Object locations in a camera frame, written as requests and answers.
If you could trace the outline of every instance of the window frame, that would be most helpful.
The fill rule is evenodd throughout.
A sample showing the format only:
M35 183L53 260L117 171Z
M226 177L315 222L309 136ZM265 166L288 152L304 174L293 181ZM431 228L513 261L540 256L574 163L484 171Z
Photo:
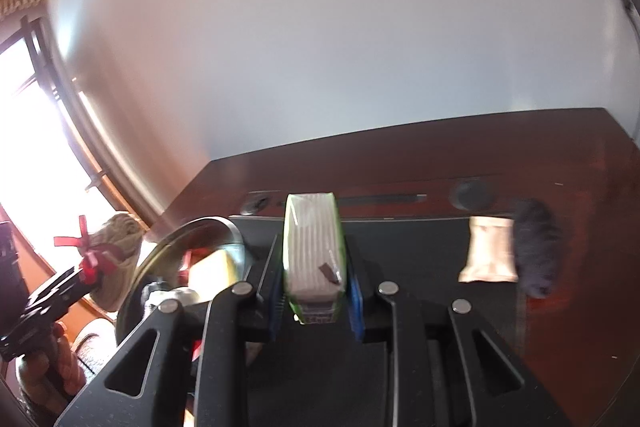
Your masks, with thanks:
M30 21L24 16L20 19L20 29L0 42L1 54L24 39L30 54L34 75L27 79L16 93L34 82L38 83L56 106L66 142L91 179L87 188L97 187L115 211L132 214L148 230L158 219L158 214L133 186L107 145L100 139L78 94L70 89L70 86L65 86L55 66L53 52L56 48L51 35L49 23L45 18L39 17Z

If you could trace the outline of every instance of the silver screw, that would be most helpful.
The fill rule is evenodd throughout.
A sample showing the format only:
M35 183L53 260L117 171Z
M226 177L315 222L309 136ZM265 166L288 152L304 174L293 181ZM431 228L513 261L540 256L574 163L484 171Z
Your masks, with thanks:
M382 295L395 295L396 293L398 293L399 289L400 288L398 287L398 285L393 281L381 282L378 286L378 291Z
M249 293L251 293L251 290L253 289L254 287L251 286L250 282L240 281L234 284L234 287L231 288L231 293L235 295L249 295Z
M471 303L466 299L454 300L451 307L453 308L453 311L455 311L456 313L460 313L462 315L471 311Z
M180 303L176 299L166 299L158 305L162 313L173 313L178 309Z

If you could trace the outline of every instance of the window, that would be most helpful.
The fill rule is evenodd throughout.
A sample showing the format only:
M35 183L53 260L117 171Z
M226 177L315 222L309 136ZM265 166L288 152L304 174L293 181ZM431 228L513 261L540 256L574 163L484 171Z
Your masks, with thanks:
M97 187L86 189L92 181L69 147L56 102L36 81L24 38L0 49L0 204L36 253L62 271L80 256L54 248L53 237L78 237L80 214L91 233L114 209Z

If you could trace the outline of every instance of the black metal bracket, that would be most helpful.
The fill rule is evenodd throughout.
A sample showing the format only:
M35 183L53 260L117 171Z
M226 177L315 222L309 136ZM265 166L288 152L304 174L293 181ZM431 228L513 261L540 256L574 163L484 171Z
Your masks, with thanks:
M47 281L30 297L18 323L0 338L0 356L7 362L26 353L46 349L53 323L95 285L82 281L81 270L70 268Z
M354 334L388 352L385 425L452 427L570 425L543 386L473 309L418 301L375 267L348 238L348 301ZM170 299L126 338L56 423L178 426L201 339L196 427L246 427L246 342L269 342L283 304L282 237L246 281L211 302L182 308Z

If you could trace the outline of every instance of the white wall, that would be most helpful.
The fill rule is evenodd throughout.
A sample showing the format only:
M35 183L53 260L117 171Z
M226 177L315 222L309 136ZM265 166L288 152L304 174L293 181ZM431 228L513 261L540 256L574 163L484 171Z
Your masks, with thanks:
M49 5L69 75L159 206L210 158L297 140L586 106L630 130L638 113L619 0Z

